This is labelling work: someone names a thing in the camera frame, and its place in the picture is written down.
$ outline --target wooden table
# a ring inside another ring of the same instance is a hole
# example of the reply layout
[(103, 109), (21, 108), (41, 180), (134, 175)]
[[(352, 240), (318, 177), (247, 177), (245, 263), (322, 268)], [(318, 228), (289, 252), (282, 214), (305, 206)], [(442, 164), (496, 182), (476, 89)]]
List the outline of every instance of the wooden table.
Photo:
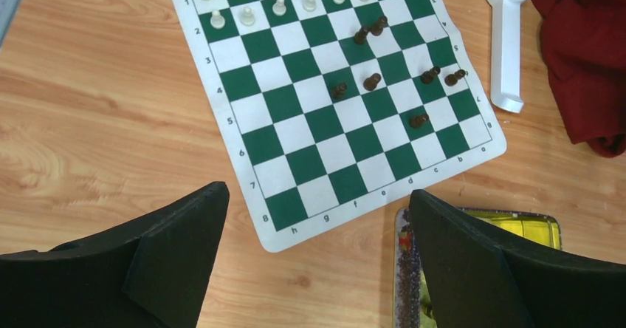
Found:
[[(445, 2), (489, 91), (489, 5)], [(626, 263), (626, 157), (570, 144), (530, 1), (522, 20), (526, 105), (497, 111), (509, 150), (428, 190), (550, 214), (566, 250)], [(231, 200), (199, 327), (391, 327), (393, 219), (408, 198), (265, 252), (171, 0), (23, 0), (0, 52), (0, 253), (49, 250), (214, 180)]]

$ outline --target brown pawn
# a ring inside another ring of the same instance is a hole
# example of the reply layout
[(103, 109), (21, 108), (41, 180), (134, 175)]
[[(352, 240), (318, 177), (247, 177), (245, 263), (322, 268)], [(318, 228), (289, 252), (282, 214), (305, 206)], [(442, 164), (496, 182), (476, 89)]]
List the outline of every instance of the brown pawn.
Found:
[(378, 20), (376, 20), (374, 25), (372, 25), (372, 28), (371, 28), (372, 35), (378, 36), (378, 35), (382, 34), (382, 30), (386, 26), (387, 26), (387, 17), (386, 16), (381, 16), (380, 18), (378, 18)]
[(448, 86), (453, 86), (453, 85), (456, 84), (456, 82), (458, 82), (459, 80), (463, 79), (463, 77), (465, 77), (466, 74), (467, 74), (467, 72), (465, 72), (464, 70), (460, 69), (460, 70), (454, 72), (453, 74), (446, 76), (444, 81), (446, 82), (446, 84)]
[(368, 34), (370, 27), (363, 25), (356, 34), (354, 34), (354, 43), (357, 45), (363, 45), (368, 40)]
[(435, 66), (435, 67), (427, 70), (426, 72), (422, 73), (422, 75), (419, 77), (419, 79), (424, 84), (431, 84), (435, 80), (435, 78), (437, 78), (439, 73), (441, 73), (441, 68)]
[(363, 82), (363, 88), (371, 92), (380, 82), (380, 78), (380, 74), (374, 73), (371, 77), (365, 79), (365, 81)]

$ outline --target maroon fabric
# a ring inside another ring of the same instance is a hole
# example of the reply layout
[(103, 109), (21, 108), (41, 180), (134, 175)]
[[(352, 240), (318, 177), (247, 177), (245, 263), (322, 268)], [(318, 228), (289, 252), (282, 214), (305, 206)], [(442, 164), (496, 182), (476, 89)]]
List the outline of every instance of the maroon fabric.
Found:
[(626, 150), (626, 0), (532, 0), (548, 80), (572, 143)]

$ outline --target chessboard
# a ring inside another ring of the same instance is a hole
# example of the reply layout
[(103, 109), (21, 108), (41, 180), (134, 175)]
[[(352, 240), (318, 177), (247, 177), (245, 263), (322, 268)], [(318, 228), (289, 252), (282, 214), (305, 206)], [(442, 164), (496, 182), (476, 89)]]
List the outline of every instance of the chessboard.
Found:
[(506, 150), (442, 0), (173, 4), (270, 252)]

